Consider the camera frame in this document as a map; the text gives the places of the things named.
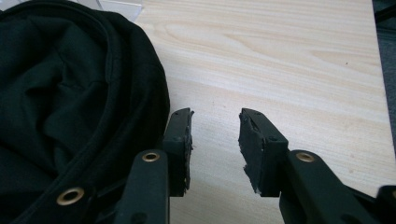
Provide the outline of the black hooded garment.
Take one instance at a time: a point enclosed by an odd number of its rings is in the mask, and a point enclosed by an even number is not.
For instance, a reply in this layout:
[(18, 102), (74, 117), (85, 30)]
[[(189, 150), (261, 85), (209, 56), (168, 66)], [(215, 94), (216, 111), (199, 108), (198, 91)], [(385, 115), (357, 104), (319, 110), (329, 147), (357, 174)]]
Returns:
[(153, 148), (169, 113), (146, 33), (65, 0), (0, 11), (0, 224), (62, 224), (66, 189), (102, 189)]

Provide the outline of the white paper sheet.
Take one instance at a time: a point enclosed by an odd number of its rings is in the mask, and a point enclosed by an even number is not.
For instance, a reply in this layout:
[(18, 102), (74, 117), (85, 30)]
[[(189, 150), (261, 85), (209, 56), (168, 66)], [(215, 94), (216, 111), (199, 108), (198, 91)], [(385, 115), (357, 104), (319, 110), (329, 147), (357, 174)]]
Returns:
[(143, 9), (143, 0), (70, 0), (96, 10), (117, 12), (135, 21)]

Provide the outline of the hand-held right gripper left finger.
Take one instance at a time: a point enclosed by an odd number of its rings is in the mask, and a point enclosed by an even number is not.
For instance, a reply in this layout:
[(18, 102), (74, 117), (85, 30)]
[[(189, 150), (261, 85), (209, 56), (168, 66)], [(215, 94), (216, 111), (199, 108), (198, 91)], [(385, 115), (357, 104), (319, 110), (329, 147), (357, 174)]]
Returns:
[(190, 188), (190, 162), (192, 152), (191, 118), (187, 107), (175, 111), (163, 136), (163, 150), (168, 158), (171, 197), (183, 197)]

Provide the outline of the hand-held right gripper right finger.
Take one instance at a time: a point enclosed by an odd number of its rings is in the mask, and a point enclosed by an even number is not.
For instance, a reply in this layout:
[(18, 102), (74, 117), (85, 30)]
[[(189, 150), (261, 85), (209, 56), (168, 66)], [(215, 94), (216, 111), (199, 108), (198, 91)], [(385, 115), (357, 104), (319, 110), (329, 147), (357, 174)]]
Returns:
[(289, 141), (259, 111), (243, 108), (239, 118), (238, 142), (250, 184), (262, 197), (278, 197), (280, 168), (289, 151)]

